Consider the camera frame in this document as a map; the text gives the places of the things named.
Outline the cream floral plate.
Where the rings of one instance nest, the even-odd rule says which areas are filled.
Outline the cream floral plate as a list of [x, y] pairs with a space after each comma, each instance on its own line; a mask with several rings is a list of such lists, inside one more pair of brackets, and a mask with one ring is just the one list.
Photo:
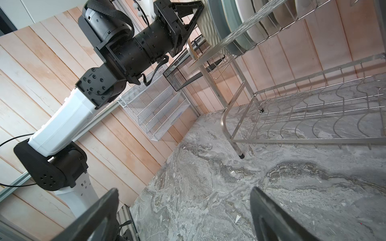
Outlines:
[[260, 20], [256, 26], [263, 28], [268, 35], [279, 31], [282, 27], [286, 27], [297, 17], [295, 1], [286, 1], [284, 4], [277, 7], [267, 17]]

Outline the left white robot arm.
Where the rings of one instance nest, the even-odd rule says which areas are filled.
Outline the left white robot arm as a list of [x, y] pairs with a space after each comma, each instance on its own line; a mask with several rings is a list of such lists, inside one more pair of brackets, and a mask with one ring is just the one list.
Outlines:
[[103, 63], [87, 70], [50, 120], [14, 147], [36, 184], [59, 196], [76, 218], [98, 196], [89, 181], [86, 153], [74, 138], [126, 84], [151, 85], [144, 71], [182, 51], [204, 10], [201, 1], [151, 5], [154, 21], [135, 33], [132, 20], [111, 1], [86, 2], [78, 25]]

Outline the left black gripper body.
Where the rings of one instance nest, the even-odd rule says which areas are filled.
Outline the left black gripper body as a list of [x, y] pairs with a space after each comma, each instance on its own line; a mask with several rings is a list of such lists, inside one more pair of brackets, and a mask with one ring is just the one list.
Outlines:
[[154, 1], [154, 11], [157, 19], [160, 20], [166, 28], [169, 36], [171, 48], [168, 53], [171, 57], [178, 55], [189, 37], [189, 25], [182, 21], [189, 13], [187, 3], [171, 2], [171, 1]]

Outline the stainless steel dish rack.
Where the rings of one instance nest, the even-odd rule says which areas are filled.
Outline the stainless steel dish rack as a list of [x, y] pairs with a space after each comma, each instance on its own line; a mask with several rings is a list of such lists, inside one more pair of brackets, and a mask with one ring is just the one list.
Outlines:
[[[297, 17], [268, 35], [256, 24], [286, 1], [235, 1], [242, 25], [189, 66], [225, 54], [240, 86], [225, 103], [222, 131], [241, 145], [386, 143], [385, 1], [295, 1]], [[256, 43], [235, 56], [226, 46], [247, 33]]]

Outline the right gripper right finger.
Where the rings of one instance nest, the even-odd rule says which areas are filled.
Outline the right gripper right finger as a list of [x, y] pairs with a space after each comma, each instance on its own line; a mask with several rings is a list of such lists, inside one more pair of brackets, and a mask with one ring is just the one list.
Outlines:
[[250, 211], [259, 241], [317, 241], [260, 188], [250, 193]]

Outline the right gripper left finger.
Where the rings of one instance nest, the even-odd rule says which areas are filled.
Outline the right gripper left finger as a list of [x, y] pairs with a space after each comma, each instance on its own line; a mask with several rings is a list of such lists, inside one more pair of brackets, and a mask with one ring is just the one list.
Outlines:
[[119, 192], [109, 190], [54, 241], [115, 241], [119, 236]]

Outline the light green flower plate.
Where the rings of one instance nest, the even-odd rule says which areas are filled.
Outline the light green flower plate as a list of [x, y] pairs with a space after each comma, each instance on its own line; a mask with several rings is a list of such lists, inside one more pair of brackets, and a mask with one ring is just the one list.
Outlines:
[[[221, 3], [228, 27], [231, 32], [234, 32], [243, 23], [237, 10], [236, 2], [234, 0], [222, 0]], [[236, 42], [243, 51], [251, 49], [256, 44], [246, 32], [236, 38]]]

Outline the grey green plain plate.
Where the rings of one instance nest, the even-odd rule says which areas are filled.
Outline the grey green plain plate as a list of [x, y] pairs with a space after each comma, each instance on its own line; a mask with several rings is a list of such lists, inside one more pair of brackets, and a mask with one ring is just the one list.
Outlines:
[[[220, 40], [223, 40], [231, 31], [226, 21], [222, 2], [220, 0], [209, 0], [208, 5], [216, 31], [220, 36]], [[229, 43], [225, 48], [230, 54], [235, 56], [239, 56], [245, 51], [236, 41]]]

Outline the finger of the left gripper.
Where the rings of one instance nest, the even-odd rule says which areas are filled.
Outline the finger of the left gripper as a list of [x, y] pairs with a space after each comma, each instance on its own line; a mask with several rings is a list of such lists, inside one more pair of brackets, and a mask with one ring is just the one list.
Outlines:
[[178, 14], [178, 16], [182, 19], [189, 15], [193, 15], [192, 19], [188, 24], [184, 24], [184, 27], [188, 33], [191, 33], [195, 26], [197, 25], [197, 21], [200, 18], [205, 6], [202, 1], [193, 1], [193, 2], [172, 2], [172, 9]]

